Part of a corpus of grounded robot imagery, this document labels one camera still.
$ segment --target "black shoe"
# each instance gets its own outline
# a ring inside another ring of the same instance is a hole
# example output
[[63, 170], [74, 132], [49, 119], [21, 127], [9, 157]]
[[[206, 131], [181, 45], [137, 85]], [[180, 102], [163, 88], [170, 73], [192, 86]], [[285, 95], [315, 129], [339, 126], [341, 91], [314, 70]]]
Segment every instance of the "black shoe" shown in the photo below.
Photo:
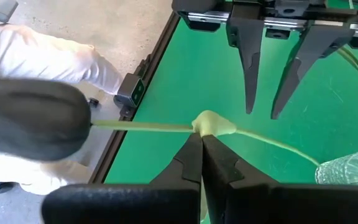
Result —
[[0, 182], [0, 194], [12, 190], [14, 186], [15, 186], [15, 182]]

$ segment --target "clear plastic bottle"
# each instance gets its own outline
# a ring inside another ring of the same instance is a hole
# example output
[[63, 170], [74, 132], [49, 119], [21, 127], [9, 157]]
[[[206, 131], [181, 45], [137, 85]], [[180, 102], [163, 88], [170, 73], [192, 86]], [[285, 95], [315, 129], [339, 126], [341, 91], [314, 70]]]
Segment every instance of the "clear plastic bottle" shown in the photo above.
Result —
[[315, 178], [318, 184], [358, 185], [358, 153], [321, 164]]

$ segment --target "black frame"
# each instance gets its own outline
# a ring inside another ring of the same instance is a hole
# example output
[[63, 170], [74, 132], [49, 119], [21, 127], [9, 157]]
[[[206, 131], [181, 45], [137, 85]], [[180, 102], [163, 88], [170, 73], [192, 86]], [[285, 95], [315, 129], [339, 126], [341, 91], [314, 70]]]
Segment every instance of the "black frame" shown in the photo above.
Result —
[[[145, 92], [147, 91], [150, 82], [154, 77], [154, 73], [160, 64], [160, 61], [165, 53], [165, 50], [168, 47], [168, 44], [171, 41], [171, 38], [176, 31], [177, 25], [179, 23], [180, 16], [176, 15], [174, 12], [168, 19], [167, 24], [165, 25], [164, 30], [161, 33], [161, 36], [155, 45], [153, 52], [150, 55], [150, 65], [148, 66], [145, 74], [143, 76], [143, 82], [145, 85]], [[121, 115], [119, 121], [132, 121], [135, 117], [137, 109], [131, 113], [130, 116]], [[92, 184], [103, 184], [104, 180], [117, 156], [118, 150], [121, 147], [121, 144], [125, 138], [126, 131], [113, 131], [109, 141], [104, 149], [101, 158], [96, 166], [89, 182]]]

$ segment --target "green backdrop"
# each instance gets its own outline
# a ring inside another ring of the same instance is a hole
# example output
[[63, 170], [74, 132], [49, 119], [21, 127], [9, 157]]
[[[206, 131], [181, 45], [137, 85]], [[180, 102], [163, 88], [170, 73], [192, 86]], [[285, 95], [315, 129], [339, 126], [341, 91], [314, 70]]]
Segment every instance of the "green backdrop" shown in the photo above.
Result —
[[[189, 30], [181, 21], [134, 121], [190, 124], [200, 112], [213, 110], [319, 162], [358, 152], [358, 73], [337, 53], [318, 60], [279, 119], [270, 119], [282, 70], [297, 40], [297, 33], [289, 40], [263, 38], [257, 97], [248, 115], [239, 54], [228, 46], [224, 26], [204, 33]], [[128, 132], [105, 183], [149, 182], [188, 136]], [[315, 165], [294, 153], [236, 134], [219, 139], [280, 182], [314, 183]]]

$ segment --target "gray floor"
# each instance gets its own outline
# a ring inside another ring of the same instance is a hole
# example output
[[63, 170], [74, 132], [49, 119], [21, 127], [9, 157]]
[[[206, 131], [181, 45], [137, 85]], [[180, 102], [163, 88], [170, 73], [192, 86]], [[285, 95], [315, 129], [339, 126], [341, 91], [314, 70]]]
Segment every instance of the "gray floor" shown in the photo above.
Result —
[[[25, 24], [36, 31], [95, 45], [124, 75], [151, 53], [171, 13], [170, 0], [18, 0], [11, 23]], [[86, 96], [97, 89], [82, 83]], [[109, 96], [101, 99], [98, 118], [115, 119], [118, 109]], [[94, 167], [111, 131], [92, 129], [83, 150], [73, 158], [87, 160]], [[23, 192], [20, 187], [0, 195], [0, 223], [41, 223], [43, 197]]]

